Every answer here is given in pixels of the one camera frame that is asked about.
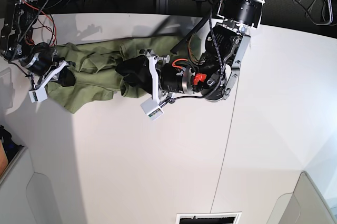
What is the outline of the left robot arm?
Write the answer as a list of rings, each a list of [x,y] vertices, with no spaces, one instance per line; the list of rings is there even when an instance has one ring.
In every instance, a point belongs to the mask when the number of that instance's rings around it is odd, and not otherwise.
[[[119,63],[126,83],[140,87],[163,107],[183,98],[225,100],[240,74],[241,61],[257,28],[265,0],[217,0],[209,13],[168,55],[141,48]]]

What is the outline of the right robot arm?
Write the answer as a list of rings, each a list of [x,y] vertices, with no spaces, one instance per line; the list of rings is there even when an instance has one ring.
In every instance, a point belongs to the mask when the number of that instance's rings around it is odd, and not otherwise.
[[[35,6],[37,0],[8,0],[1,29],[1,56],[10,65],[16,66],[34,85],[34,77],[39,81],[51,80],[63,87],[75,85],[75,76],[69,67],[73,62],[67,62],[57,55],[56,27],[49,29],[51,39],[48,43],[33,41],[34,25],[40,15],[51,22],[52,16],[45,13],[46,3]]]

